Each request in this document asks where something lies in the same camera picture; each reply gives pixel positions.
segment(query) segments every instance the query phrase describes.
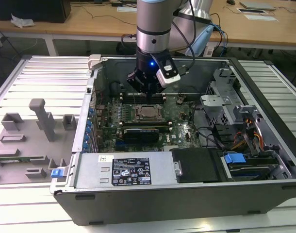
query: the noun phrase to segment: floor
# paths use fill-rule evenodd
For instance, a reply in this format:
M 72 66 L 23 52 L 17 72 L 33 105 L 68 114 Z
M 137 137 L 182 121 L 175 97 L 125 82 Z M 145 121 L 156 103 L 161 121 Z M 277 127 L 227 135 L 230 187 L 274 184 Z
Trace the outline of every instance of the floor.
M 48 55 L 45 41 L 42 39 L 9 38 L 9 40 L 21 55 Z M 91 41 L 91 54 L 117 54 L 116 45 L 116 42 Z M 84 41 L 56 40 L 56 47 L 60 56 L 89 55 L 86 51 Z M 222 48 L 218 48 L 214 52 L 214 56 L 219 56 L 221 50 Z M 122 48 L 120 53 L 133 54 L 133 50 L 124 50 Z M 253 53 L 254 50 L 251 49 L 228 48 L 228 52 L 223 56 L 235 57 L 239 60 L 254 60 L 252 57 Z M 5 40 L 3 47 L 0 48 L 0 87 L 19 60 L 19 56 L 16 55 L 16 52 L 10 46 L 8 41 Z M 272 61 L 290 81 L 296 76 L 296 51 L 274 50 L 272 54 L 269 54 L 268 50 L 263 50 L 257 60 Z

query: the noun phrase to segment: desk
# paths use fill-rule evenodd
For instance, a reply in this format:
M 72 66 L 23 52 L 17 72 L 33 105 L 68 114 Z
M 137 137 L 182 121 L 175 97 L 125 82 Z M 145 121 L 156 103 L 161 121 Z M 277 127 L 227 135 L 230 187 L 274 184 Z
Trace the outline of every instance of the desk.
M 257 2 L 267 2 L 274 7 L 287 7 L 296 9 L 296 2 L 281 0 L 252 0 Z M 239 1 L 234 6 L 228 5 L 223 0 L 215 0 L 211 7 L 211 14 L 218 13 L 221 20 L 221 27 L 228 36 L 228 47 L 242 47 L 255 49 L 278 49 L 296 50 L 296 13 L 290 13 L 284 8 L 279 8 L 273 12 L 268 12 L 278 22 L 249 20 L 244 14 L 235 14 L 237 8 L 243 8 Z M 212 16 L 213 22 L 218 24 L 216 15 Z M 208 43 L 210 50 L 216 46 L 214 40 Z
M 268 2 L 276 7 L 288 7 L 296 9 L 296 2 L 281 0 L 253 0 Z M 120 41 L 124 33 L 136 33 L 136 25 L 123 23 L 112 17 L 115 16 L 125 22 L 135 24 L 136 13 L 117 12 L 115 7 L 84 6 L 75 7 L 72 3 L 72 11 L 65 23 L 36 22 L 36 26 L 20 29 L 9 21 L 0 21 L 0 30 L 9 37 L 27 37 L 45 39 L 50 55 L 58 55 L 54 46 L 54 39 L 70 39 L 85 41 Z M 296 50 L 296 13 L 290 13 L 284 8 L 274 11 L 274 17 L 279 22 L 248 20 L 244 14 L 235 14 L 227 8 L 225 0 L 214 0 L 211 13 L 218 13 L 221 18 L 221 26 L 229 35 L 229 47 Z M 239 1 L 235 6 L 228 6 L 233 11 L 241 8 Z M 214 47 L 218 44 L 220 36 L 213 33 L 205 51 L 206 56 L 211 56 Z
M 54 39 L 120 41 L 121 35 L 136 33 L 136 13 L 117 12 L 117 8 L 111 5 L 83 5 L 83 7 L 73 3 L 71 5 L 71 13 L 65 23 L 35 22 L 36 26 L 21 29 L 9 21 L 0 21 L 0 30 L 5 36 L 9 37 L 44 39 L 51 56 L 58 55 L 54 46 Z M 93 16 L 105 17 L 92 19 L 86 10 Z M 110 16 L 117 17 L 133 25 L 123 23 Z M 129 38 L 125 38 L 125 41 L 134 42 Z

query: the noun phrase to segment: warning label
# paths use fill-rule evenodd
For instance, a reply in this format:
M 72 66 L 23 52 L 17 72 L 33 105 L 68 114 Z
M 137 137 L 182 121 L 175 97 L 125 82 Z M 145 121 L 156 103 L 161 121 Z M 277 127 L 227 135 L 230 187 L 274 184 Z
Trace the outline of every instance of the warning label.
M 113 186 L 151 184 L 149 158 L 113 159 Z

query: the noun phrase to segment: blue latch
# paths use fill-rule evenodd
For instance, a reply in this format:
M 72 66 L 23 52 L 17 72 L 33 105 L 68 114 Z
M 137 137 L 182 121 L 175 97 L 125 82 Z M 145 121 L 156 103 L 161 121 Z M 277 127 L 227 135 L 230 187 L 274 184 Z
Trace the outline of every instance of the blue latch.
M 244 164 L 244 163 L 246 163 L 244 155 L 241 154 L 241 153 L 233 153 L 233 154 L 228 153 L 224 157 L 225 157 L 225 160 L 226 160 L 227 164 L 231 164 L 231 163 L 233 163 L 233 164 Z
M 87 133 L 91 133 L 91 128 L 87 126 L 87 127 L 85 128 L 85 131 L 86 131 Z
M 83 145 L 82 145 L 82 147 L 83 147 L 84 149 L 88 149 L 89 145 L 88 145 L 86 142 L 84 142 Z
M 64 173 L 63 168 L 53 169 L 51 172 L 51 178 L 63 178 L 63 173 Z

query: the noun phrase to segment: computer case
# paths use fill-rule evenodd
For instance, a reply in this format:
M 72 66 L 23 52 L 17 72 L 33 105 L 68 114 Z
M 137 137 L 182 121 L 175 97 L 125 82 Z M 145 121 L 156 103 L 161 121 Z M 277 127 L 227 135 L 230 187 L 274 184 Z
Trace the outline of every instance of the computer case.
M 22 19 L 64 23 L 71 11 L 70 0 L 0 0 L 0 20 Z

